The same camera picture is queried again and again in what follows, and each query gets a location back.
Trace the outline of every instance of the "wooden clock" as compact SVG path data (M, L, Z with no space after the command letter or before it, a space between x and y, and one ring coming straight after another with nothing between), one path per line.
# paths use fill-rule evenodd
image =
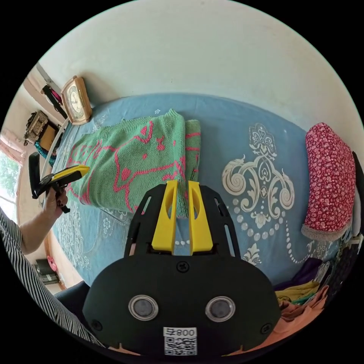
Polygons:
M90 120L92 108L82 77L73 76L61 91L63 106L73 125L82 125Z

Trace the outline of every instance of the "purple cloth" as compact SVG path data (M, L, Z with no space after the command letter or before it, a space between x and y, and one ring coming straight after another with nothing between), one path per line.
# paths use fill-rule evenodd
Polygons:
M321 259L308 258L304 262L299 272L290 281L277 284L276 286L274 286L274 290L282 291L286 288L299 286L313 280L316 277L316 274L319 271L319 267L321 264Z

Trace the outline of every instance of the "clock face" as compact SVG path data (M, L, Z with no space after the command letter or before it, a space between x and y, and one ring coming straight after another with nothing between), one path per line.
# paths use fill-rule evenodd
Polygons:
M70 111L76 118L81 118L84 114L80 96L76 86L71 86L68 90L68 102Z

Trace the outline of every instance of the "orange cloth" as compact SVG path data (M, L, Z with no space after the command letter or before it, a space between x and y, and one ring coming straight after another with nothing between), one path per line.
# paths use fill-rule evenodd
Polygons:
M281 302L280 307L282 310L282 316L266 340L253 349L247 351L238 350L229 355L243 354L249 351L264 348L265 346L269 346L280 340L283 340L304 328L323 311L328 288L329 286L322 287L313 297L313 299L304 305L296 305L287 301Z

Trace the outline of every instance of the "pillow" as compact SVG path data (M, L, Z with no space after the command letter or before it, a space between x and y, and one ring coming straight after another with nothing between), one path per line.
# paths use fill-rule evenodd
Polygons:
M355 194L350 148L326 124L306 135L310 192L302 234L318 241L339 239L349 227Z

